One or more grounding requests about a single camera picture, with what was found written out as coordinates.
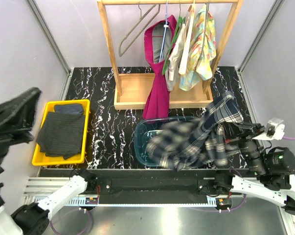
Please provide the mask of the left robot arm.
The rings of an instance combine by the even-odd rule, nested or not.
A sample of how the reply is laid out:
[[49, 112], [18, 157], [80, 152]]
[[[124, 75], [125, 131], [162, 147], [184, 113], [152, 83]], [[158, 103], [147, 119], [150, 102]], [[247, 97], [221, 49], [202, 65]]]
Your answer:
[[33, 141], [41, 93], [33, 87], [0, 103], [0, 235], [42, 235], [71, 199], [96, 189], [96, 176], [81, 169], [43, 200], [22, 204], [26, 181], [34, 170], [22, 155], [25, 151], [17, 146]]

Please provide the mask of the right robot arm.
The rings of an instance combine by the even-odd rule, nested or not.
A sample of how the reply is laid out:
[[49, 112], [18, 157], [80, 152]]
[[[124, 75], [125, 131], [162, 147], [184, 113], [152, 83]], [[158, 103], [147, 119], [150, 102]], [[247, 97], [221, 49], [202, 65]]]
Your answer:
[[259, 123], [239, 126], [240, 132], [226, 137], [225, 143], [237, 145], [256, 181], [232, 173], [217, 173], [214, 191], [252, 195], [269, 201], [295, 215], [295, 155], [286, 147], [266, 151], [259, 141], [281, 140], [283, 120], [273, 118], [266, 126]]

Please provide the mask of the teal transparent plastic basin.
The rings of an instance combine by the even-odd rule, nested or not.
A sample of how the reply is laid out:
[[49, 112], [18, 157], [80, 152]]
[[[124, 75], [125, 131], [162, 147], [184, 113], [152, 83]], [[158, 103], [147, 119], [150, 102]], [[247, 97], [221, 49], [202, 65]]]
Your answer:
[[187, 122], [197, 117], [193, 116], [177, 116], [158, 119], [147, 119], [141, 121], [135, 128], [134, 132], [134, 149], [135, 156], [139, 163], [146, 167], [159, 167], [153, 160], [149, 158], [146, 146], [150, 139], [161, 132], [161, 127], [169, 122], [181, 121]]

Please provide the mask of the navy plaid skirt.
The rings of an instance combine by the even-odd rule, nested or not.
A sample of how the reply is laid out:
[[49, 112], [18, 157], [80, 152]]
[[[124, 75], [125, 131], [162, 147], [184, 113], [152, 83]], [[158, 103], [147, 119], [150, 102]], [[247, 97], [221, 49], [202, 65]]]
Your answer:
[[243, 121], [234, 94], [228, 91], [213, 100], [201, 118], [164, 124], [148, 142], [146, 151], [159, 166], [175, 171], [207, 163], [225, 166], [240, 148], [225, 142], [224, 125], [240, 125]]

